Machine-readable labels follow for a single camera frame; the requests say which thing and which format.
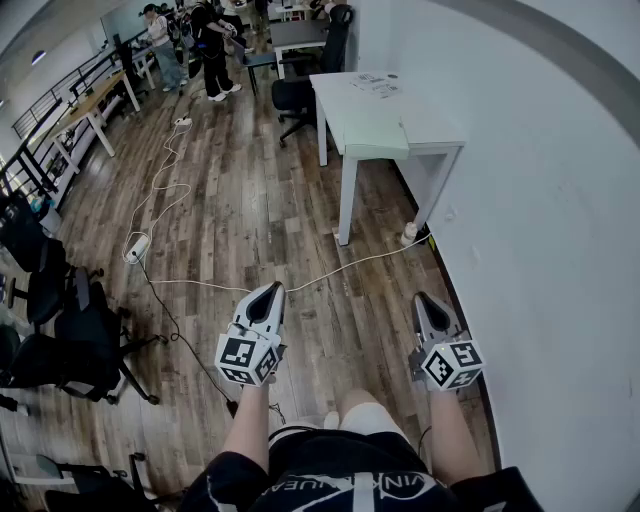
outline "black cable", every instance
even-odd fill
[[[429,430],[431,430],[431,425],[424,429],[424,432],[422,432],[422,435],[420,436],[420,441],[418,441],[418,449],[416,451],[418,452],[418,457],[420,458],[422,458],[420,456],[420,453],[422,452],[422,440],[424,439],[425,434],[429,432]]]
[[[151,286],[151,291],[153,292],[153,295],[155,296],[156,300],[160,303],[162,308],[166,311],[167,315],[169,315],[169,318],[173,322],[173,325],[176,326],[176,332],[171,333],[171,335],[169,336],[169,339],[171,341],[177,341],[178,339],[181,339],[182,341],[185,342],[185,344],[187,345],[187,347],[189,347],[189,350],[193,354],[193,357],[195,357],[196,361],[198,362],[198,364],[200,365],[200,367],[202,368],[204,373],[207,375],[207,377],[209,377],[209,380],[211,381],[211,384],[213,384],[213,387],[215,387],[218,390],[218,392],[227,401],[226,405],[227,405],[227,409],[229,411],[229,414],[231,415],[232,418],[234,418],[235,415],[236,415],[236,412],[238,410],[238,402],[235,401],[235,400],[231,400],[229,395],[227,395],[224,392],[224,390],[220,386],[218,386],[216,381],[213,379],[213,376],[209,373],[209,370],[207,370],[206,366],[204,365],[204,363],[202,362],[202,360],[200,359],[200,357],[198,356],[196,351],[191,346],[191,343],[189,343],[189,340],[187,340],[187,338],[185,338],[180,333],[180,326],[178,325],[178,322],[176,322],[176,319],[173,318],[173,315],[171,314],[171,311],[169,311],[169,308],[167,308],[167,305],[164,302],[162,302],[162,299],[160,297],[158,297],[158,294],[156,293],[156,289],[153,286],[153,283],[151,282],[151,279],[149,279],[149,274],[147,274],[147,270],[144,268],[144,265],[140,261],[140,258],[138,258],[138,255],[135,253],[135,251],[133,251],[131,254],[133,254],[136,257],[136,260],[138,260],[138,264],[140,265],[140,268],[142,268],[142,271],[144,272],[144,276],[147,279],[147,283],[149,283],[149,286]],[[272,411],[276,412],[278,414],[278,416],[280,416],[280,421],[282,421],[283,425],[287,422],[285,417],[284,417],[284,414],[282,414],[282,410],[280,409],[280,404],[278,404],[278,403],[273,404],[273,405],[270,404],[269,405],[269,409],[271,409]]]
[[[160,303],[160,305],[162,306],[162,308],[166,311],[167,315],[169,315],[169,318],[171,319],[171,321],[173,322],[173,325],[176,326],[176,332],[171,333],[169,339],[171,341],[177,341],[178,339],[181,339],[182,341],[185,342],[185,344],[187,345],[187,347],[189,347],[189,350],[191,351],[191,353],[193,354],[193,357],[195,357],[196,361],[198,361],[198,364],[200,365],[200,367],[202,368],[202,370],[204,371],[204,373],[207,375],[207,377],[209,377],[209,380],[211,381],[211,384],[213,384],[213,386],[218,390],[218,392],[225,397],[225,399],[227,400],[227,407],[229,407],[228,403],[229,402],[234,402],[234,400],[231,400],[231,398],[229,397],[229,395],[227,395],[224,390],[218,386],[218,384],[216,384],[216,381],[213,379],[213,376],[209,373],[209,370],[207,370],[207,368],[205,367],[204,363],[201,361],[200,357],[198,357],[198,354],[196,354],[196,351],[193,350],[193,347],[191,346],[191,343],[189,343],[189,340],[187,340],[187,338],[185,338],[181,333],[180,333],[180,326],[178,325],[178,322],[176,322],[176,319],[173,318],[173,315],[171,314],[171,311],[169,311],[169,308],[167,308],[166,304],[164,302],[162,302],[162,299],[160,297],[158,297],[158,294],[156,293],[156,289],[153,286],[153,283],[151,282],[151,280],[149,279],[149,274],[147,274],[147,270],[144,268],[144,265],[142,264],[142,262],[140,261],[140,258],[138,258],[138,255],[134,252],[132,252],[132,254],[136,257],[136,259],[138,260],[138,263],[140,264],[140,267],[142,268],[142,271],[144,272],[144,276],[147,279],[147,283],[149,283],[149,286],[151,286],[151,291],[153,292],[153,295],[155,296],[156,300]]]

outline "table leg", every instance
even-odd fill
[[[100,142],[102,142],[104,149],[106,149],[107,153],[109,153],[109,156],[115,156],[116,152],[113,150],[113,147],[111,146],[111,144],[109,144],[109,140],[107,139],[106,135],[102,131],[102,128],[100,127],[100,123],[98,122],[98,120],[95,117],[93,117],[91,113],[89,113],[89,115],[87,116],[87,119],[89,119],[89,122],[91,123],[91,127],[93,128],[93,131],[96,132],[96,135],[100,139]]]
[[[316,94],[316,124],[318,126],[318,158],[320,165],[327,165],[327,118],[320,103],[320,97]]]
[[[342,159],[342,185],[340,187],[340,226],[338,227],[338,243],[340,245],[349,243],[357,175],[358,160],[344,156]]]
[[[416,218],[413,222],[415,222],[418,229],[420,229],[425,222],[429,219],[429,215],[431,215],[431,211],[433,207],[436,205],[436,201],[438,197],[440,197],[440,192],[442,191],[442,187],[444,187],[445,181],[447,181],[447,177],[453,168],[453,164],[456,161],[456,157],[458,156],[458,152],[460,151],[459,147],[450,147],[447,148],[443,153],[446,153],[444,160],[440,164],[440,168],[438,169],[438,174],[434,180],[433,186],[431,188],[431,192],[429,196],[425,199],[425,201],[420,205],[420,209],[416,214]]]
[[[62,145],[60,140],[58,140],[58,137],[55,137],[53,139],[53,143],[58,148],[58,151],[60,151],[60,154],[62,155],[62,158],[64,158],[67,161],[67,164],[69,164],[69,167],[71,167],[73,169],[73,172],[78,174],[80,172],[80,169],[78,169],[78,166],[75,163],[73,163],[73,160],[71,159],[71,155],[64,148],[64,146]]]
[[[156,90],[156,84],[153,81],[153,78],[151,78],[151,71],[149,71],[149,62],[147,61],[147,58],[144,58],[144,65],[142,66],[142,69],[144,70],[144,74],[147,75],[147,81],[149,82],[149,87],[151,87],[152,91]]]
[[[95,109],[93,109],[93,113],[96,115],[96,119],[100,121],[100,126],[102,126],[103,128],[106,128],[107,122],[105,121],[104,116],[102,115],[102,112],[100,112],[100,108],[96,107]]]
[[[276,48],[276,62],[278,63],[278,78],[284,78],[284,65],[280,64],[282,60],[282,50]]]
[[[131,103],[133,103],[133,108],[136,109],[136,112],[140,112],[140,105],[138,105],[138,100],[136,98],[136,95],[133,94],[133,89],[131,88],[131,83],[129,82],[129,78],[127,78],[126,73],[122,76],[122,81],[124,82],[124,86],[127,88],[127,92],[129,93],[129,98],[131,98]]]

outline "forearm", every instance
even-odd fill
[[[269,472],[269,386],[245,386],[222,451],[251,459]]]
[[[229,34],[229,31],[226,28],[218,25],[215,21],[212,21],[211,23],[207,24],[207,28],[213,30],[214,32],[220,32],[221,34],[225,34],[225,35]]]
[[[447,485],[482,476],[478,451],[455,392],[433,391],[431,405],[431,458],[433,473]]]

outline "wooden table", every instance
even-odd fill
[[[73,168],[73,170],[78,173],[80,170],[73,163],[71,156],[63,146],[63,144],[58,139],[67,128],[70,126],[74,126],[79,123],[83,119],[87,119],[89,123],[91,123],[91,127],[93,131],[96,132],[96,135],[102,142],[102,145],[109,153],[109,156],[115,156],[116,152],[113,147],[109,143],[106,135],[102,131],[102,127],[106,126],[106,122],[100,113],[100,109],[98,108],[99,103],[106,98],[107,94],[109,94],[114,87],[118,84],[118,82],[123,81],[125,87],[127,88],[127,92],[129,93],[129,97],[131,98],[131,103],[133,103],[133,107],[136,109],[136,112],[140,112],[140,105],[138,105],[138,100],[136,99],[136,95],[133,93],[133,89],[131,88],[131,84],[129,83],[129,79],[124,71],[119,71],[115,75],[107,78],[104,82],[99,84],[93,91],[91,96],[88,96],[82,103],[77,106],[77,110],[72,114],[69,114],[63,117],[58,123],[53,127],[49,138],[53,140],[54,144],[62,154],[63,158],[67,161],[67,163]]]

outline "white cable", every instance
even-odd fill
[[[167,158],[164,159],[164,161],[162,162],[162,166],[160,167],[160,170],[156,173],[156,175],[153,177],[153,181],[151,182],[151,191],[149,192],[149,195],[144,199],[144,201],[142,201],[135,210],[133,210],[133,214],[131,215],[131,223],[129,224],[129,232],[127,233],[127,239],[124,243],[124,246],[122,248],[122,259],[126,262],[129,263],[131,265],[135,265],[135,263],[137,263],[137,261],[135,263],[131,263],[129,260],[127,260],[127,258],[125,257],[125,251],[127,248],[127,245],[129,245],[129,242],[131,241],[131,237],[133,235],[143,235],[149,238],[149,245],[147,246],[147,250],[144,253],[143,256],[143,260],[146,261],[146,257],[147,254],[149,253],[149,251],[151,250],[151,243],[153,242],[153,228],[155,227],[155,225],[158,223],[158,221],[160,220],[160,218],[167,213],[167,211],[173,207],[174,205],[178,204],[180,201],[182,201],[185,197],[187,197],[190,193],[191,193],[191,185],[187,185],[186,183],[177,183],[175,185],[168,185],[166,187],[156,187],[155,183],[156,183],[156,179],[158,178],[158,176],[166,171],[167,169],[170,169],[171,167],[173,167],[174,165],[176,165],[180,160],[181,160],[181,156],[180,154],[175,151],[174,149],[171,148],[171,143],[173,142],[173,140],[178,136],[178,135],[184,135],[185,133],[189,132],[191,130],[191,126],[193,126],[193,124],[190,124],[189,127],[181,132],[178,132],[178,126],[184,126],[184,125],[176,125],[173,129],[173,133],[171,134],[171,137],[169,137],[167,139],[167,141],[164,143],[164,148],[169,150],[169,155],[167,156]],[[171,155],[176,155],[175,160],[169,164],[166,165],[167,160],[169,160],[169,158],[171,157]],[[151,226],[149,228],[149,234],[146,234],[142,231],[131,231],[131,229],[133,228],[133,220],[135,218],[136,212],[149,200],[149,198],[153,195],[153,192],[155,190],[169,190],[171,188],[175,188],[175,187],[187,187],[188,190],[186,192],[186,194],[184,194],[180,199],[174,201],[173,203],[171,203],[169,206],[167,206],[164,210],[162,210],[162,213],[158,216],[158,218],[153,221],[151,223]],[[318,281],[322,281],[323,279],[326,279],[328,277],[331,277],[334,274],[337,274],[338,272],[343,271],[345,268],[349,268],[352,267],[353,265],[358,265],[359,263],[362,263],[364,261],[370,261],[370,260],[375,260],[377,258],[386,258],[387,256],[393,256],[394,254],[398,254],[400,252],[406,251],[407,249],[410,249],[411,247],[413,247],[414,245],[417,245],[421,242],[424,242],[425,240],[427,240],[429,237],[433,237],[433,235],[431,233],[429,233],[427,236],[422,237],[420,240],[416,240],[415,242],[413,242],[411,245],[408,245],[407,247],[402,247],[401,249],[397,249],[395,251],[391,251],[391,252],[387,252],[385,254],[378,254],[376,256],[369,256],[367,258],[362,258],[361,260],[358,261],[353,261],[351,263],[348,263],[347,265],[344,265],[342,267],[340,267],[339,269],[334,270],[333,272],[330,272],[328,274],[325,274],[322,277],[318,277],[317,279],[314,279],[313,281],[309,281],[307,284],[303,284],[302,286],[298,286],[297,288],[292,288],[291,290],[287,290],[287,293],[293,293],[293,292],[297,292],[302,290],[303,288],[306,288],[307,286],[311,286],[314,283],[317,283]],[[229,291],[238,291],[238,292],[247,292],[247,293],[251,293],[251,290],[247,290],[246,288],[235,288],[232,286],[222,286],[219,284],[212,284],[212,283],[205,283],[203,281],[193,281],[191,279],[174,279],[174,280],[169,280],[169,281],[149,281],[152,284],[173,284],[173,283],[189,283],[189,284],[198,284],[201,286],[209,286],[211,288],[219,288],[221,290],[229,290]]]
[[[124,245],[122,246],[122,259],[124,260],[125,263],[129,263],[130,265],[135,265],[137,263],[137,261],[135,261],[133,263],[130,262],[129,260],[127,260],[127,258],[125,256],[126,255],[127,246],[129,245],[129,242],[131,241],[131,237],[133,235],[141,235],[141,236],[146,236],[149,239],[149,245],[147,246],[147,250],[145,251],[144,255],[142,256],[142,260],[143,260],[142,264],[144,266],[144,264],[146,262],[146,259],[147,259],[147,254],[151,250],[151,243],[153,242],[153,228],[156,226],[158,221],[162,218],[162,216],[165,213],[167,213],[167,211],[171,207],[173,207],[174,205],[178,204],[180,201],[182,201],[185,197],[187,197],[191,193],[191,185],[188,185],[186,183],[176,183],[175,185],[168,185],[166,187],[156,187],[156,180],[158,179],[158,176],[160,176],[160,174],[162,174],[167,169],[170,169],[171,167],[176,165],[182,159],[180,154],[171,147],[171,143],[173,142],[173,140],[178,135],[184,135],[185,133],[188,133],[189,131],[191,131],[191,127],[193,126],[193,123],[188,125],[187,129],[183,130],[183,131],[178,131],[178,127],[179,126],[184,126],[184,125],[176,124],[174,126],[174,128],[173,128],[173,133],[171,134],[171,137],[169,137],[167,139],[167,141],[163,145],[163,147],[165,149],[169,150],[169,154],[167,155],[167,158],[165,158],[164,161],[162,162],[162,165],[160,166],[160,170],[153,177],[153,181],[151,182],[151,190],[149,191],[149,195],[147,195],[147,197],[144,198],[144,201],[142,201],[138,206],[136,206],[136,209],[133,210],[133,213],[131,214],[131,222],[129,223],[129,231],[127,232],[127,238],[126,238],[126,240],[124,242]],[[172,163],[170,163],[169,165],[166,165],[167,160],[169,160],[169,158],[171,158],[172,155],[175,155],[176,158],[174,159],[174,161]],[[179,199],[177,199],[176,201],[171,203],[169,206],[167,206],[164,210],[162,210],[162,213],[160,215],[158,215],[158,218],[155,221],[151,222],[151,225],[149,227],[149,234],[147,234],[147,233],[145,233],[143,231],[131,231],[133,229],[133,220],[135,219],[136,212],[140,208],[142,208],[142,206],[151,198],[151,196],[153,195],[154,191],[156,191],[156,190],[169,190],[169,189],[176,188],[176,187],[187,187],[187,192],[182,197],[180,197]]]

